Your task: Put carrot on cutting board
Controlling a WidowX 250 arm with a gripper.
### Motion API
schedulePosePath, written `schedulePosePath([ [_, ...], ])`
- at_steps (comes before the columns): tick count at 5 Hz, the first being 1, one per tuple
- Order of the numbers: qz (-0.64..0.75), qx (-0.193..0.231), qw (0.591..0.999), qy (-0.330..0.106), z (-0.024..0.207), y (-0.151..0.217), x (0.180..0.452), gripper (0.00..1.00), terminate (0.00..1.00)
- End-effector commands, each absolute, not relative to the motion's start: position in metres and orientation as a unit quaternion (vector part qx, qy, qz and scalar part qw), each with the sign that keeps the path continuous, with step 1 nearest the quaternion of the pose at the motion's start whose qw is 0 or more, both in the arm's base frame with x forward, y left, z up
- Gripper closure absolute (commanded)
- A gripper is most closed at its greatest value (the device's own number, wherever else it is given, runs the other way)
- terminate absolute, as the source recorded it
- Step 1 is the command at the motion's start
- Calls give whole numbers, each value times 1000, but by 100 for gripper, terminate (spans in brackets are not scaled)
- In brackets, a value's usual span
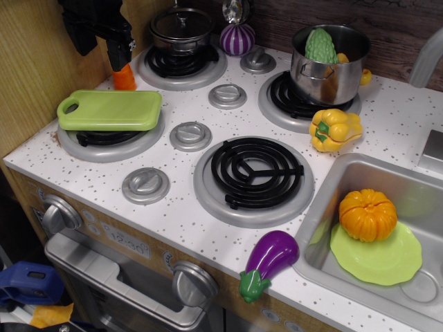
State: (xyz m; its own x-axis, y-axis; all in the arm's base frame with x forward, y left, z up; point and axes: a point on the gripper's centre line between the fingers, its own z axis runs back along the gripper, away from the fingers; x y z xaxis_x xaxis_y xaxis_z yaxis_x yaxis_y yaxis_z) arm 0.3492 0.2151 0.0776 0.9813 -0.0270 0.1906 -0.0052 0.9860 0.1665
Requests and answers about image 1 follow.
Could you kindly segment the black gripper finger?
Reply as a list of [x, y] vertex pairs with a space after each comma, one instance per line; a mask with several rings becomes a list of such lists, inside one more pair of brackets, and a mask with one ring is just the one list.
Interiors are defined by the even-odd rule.
[[132, 60], [134, 39], [107, 41], [107, 54], [113, 71], [121, 71]]

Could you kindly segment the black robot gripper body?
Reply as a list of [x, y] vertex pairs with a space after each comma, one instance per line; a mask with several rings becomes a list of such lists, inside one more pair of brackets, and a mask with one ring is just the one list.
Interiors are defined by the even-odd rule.
[[97, 38], [123, 41], [132, 38], [132, 26], [123, 17], [121, 0], [58, 2], [66, 31], [79, 54], [85, 56], [97, 45]]

